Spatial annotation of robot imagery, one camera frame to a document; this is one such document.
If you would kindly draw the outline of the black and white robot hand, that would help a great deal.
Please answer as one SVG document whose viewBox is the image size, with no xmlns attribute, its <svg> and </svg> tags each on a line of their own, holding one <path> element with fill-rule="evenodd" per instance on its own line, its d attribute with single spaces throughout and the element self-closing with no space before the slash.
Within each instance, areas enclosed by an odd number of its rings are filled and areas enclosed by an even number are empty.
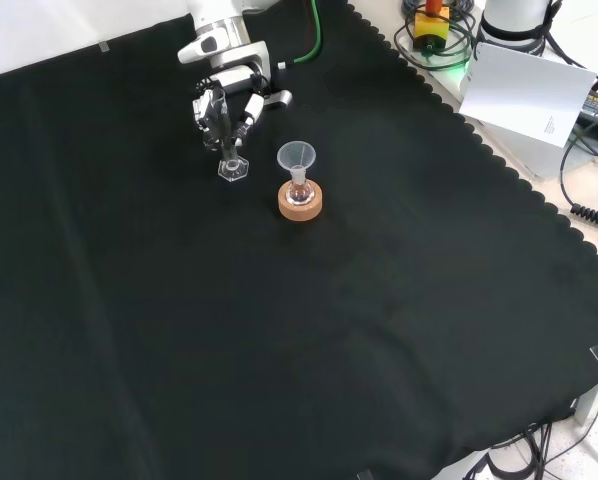
<svg viewBox="0 0 598 480">
<path fill-rule="evenodd" d="M 263 112 L 269 87 L 270 82 L 263 74 L 245 65 L 228 68 L 199 81 L 197 98 L 192 106 L 205 147 L 218 151 L 227 141 L 234 147 L 241 147 Z M 232 127 L 227 98 L 244 91 L 250 91 L 251 96 L 236 126 Z"/>
</svg>

